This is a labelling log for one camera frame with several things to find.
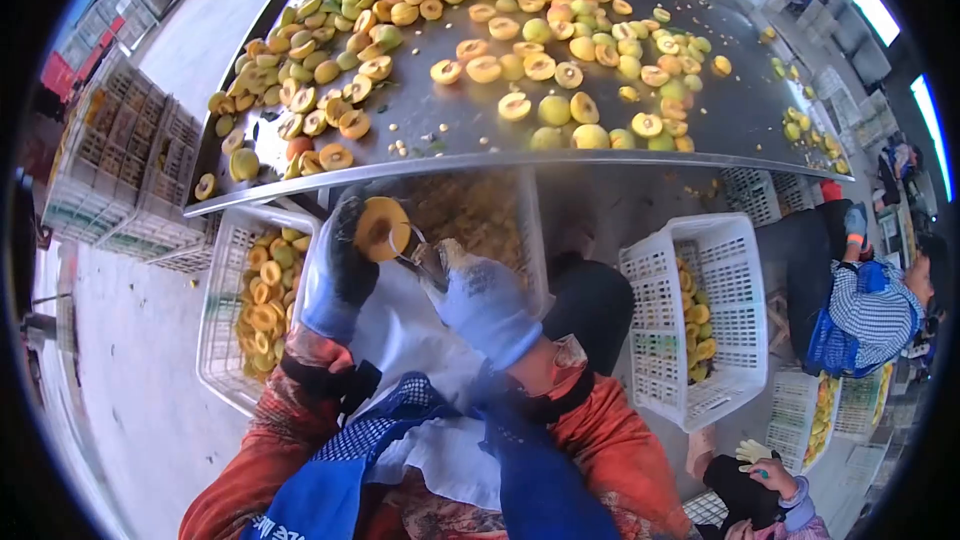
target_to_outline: metal table edge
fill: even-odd
[[[588,165],[674,165],[680,167],[751,168],[787,174],[813,175],[841,182],[853,182],[851,175],[813,169],[799,164],[770,161],[755,157],[738,157],[713,153],[665,152],[659,150],[548,150],[536,152],[487,152],[443,157],[424,157],[414,160],[378,162],[339,171],[327,171],[291,180],[249,187],[216,196],[187,207],[183,214],[193,218],[215,213],[228,207],[258,203],[274,198],[297,195],[321,188],[343,186],[384,176],[438,174],[457,170],[489,167],[552,164]]]

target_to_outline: fluorescent light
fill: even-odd
[[[927,77],[921,75],[913,80],[910,90],[913,91],[913,98],[917,101],[920,114],[923,115],[930,138],[933,139],[933,149],[937,151],[937,162],[940,163],[940,173],[943,176],[943,184],[946,186],[946,202],[950,202],[954,200],[954,182],[951,179],[950,165],[947,163],[947,149],[944,147],[944,139],[940,133],[940,122],[937,120],[937,108],[933,104],[933,96],[930,95],[930,89],[927,87]]]
[[[881,0],[852,1],[863,11],[867,21],[870,22],[870,25],[876,30],[883,44],[889,47],[890,43],[894,41],[894,38],[900,34],[900,26],[894,21],[894,17],[890,14],[890,11],[887,10],[887,7],[883,6]]]

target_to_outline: dark trousers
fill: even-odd
[[[784,521],[786,509],[779,504],[780,493],[766,489],[760,482],[750,479],[750,474],[739,471],[743,464],[732,456],[720,454],[706,466],[703,484],[717,493],[729,514],[719,529],[714,525],[698,524],[697,530],[703,540],[723,540],[730,526],[745,519],[751,520],[754,530],[763,530]]]
[[[876,157],[876,171],[880,175],[880,181],[883,182],[883,206],[899,205],[900,189],[897,187],[894,172],[890,170],[890,163],[882,154]]]
[[[847,250],[843,220],[852,205],[847,198],[831,200],[756,230],[763,266],[785,267],[790,343],[801,361],[807,357],[820,309],[830,296],[831,259],[841,261]]]
[[[565,253],[547,263],[550,294],[557,302],[543,318],[543,335],[577,337],[590,369],[609,376],[634,316],[634,291],[609,265]]]

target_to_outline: red jacket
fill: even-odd
[[[291,336],[304,333],[303,328],[294,329]],[[353,364],[343,346],[306,334],[308,342],[292,338],[287,343],[298,361],[333,373]],[[586,362],[572,335],[561,341],[548,396],[563,396],[581,375],[593,375],[596,381],[586,401],[551,426],[558,448],[577,464],[587,487],[610,510],[621,537],[696,534],[681,507],[664,448],[630,408],[620,384],[584,373]],[[307,398],[294,380],[275,368],[240,452],[187,509],[179,537],[238,537],[250,519],[267,510],[281,485],[337,433],[338,410],[339,402]],[[423,478],[413,473],[399,486],[364,486],[354,537],[500,539],[507,533],[498,512],[431,494]]]

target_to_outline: plaid shirt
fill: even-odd
[[[838,265],[834,260],[829,313],[841,330],[860,342],[856,366],[872,366],[894,359],[913,340],[911,312],[918,320],[925,316],[917,295],[904,285],[904,272],[888,267],[885,270],[887,287],[867,293],[858,291],[856,272]],[[853,266],[859,268],[860,263],[855,262]]]

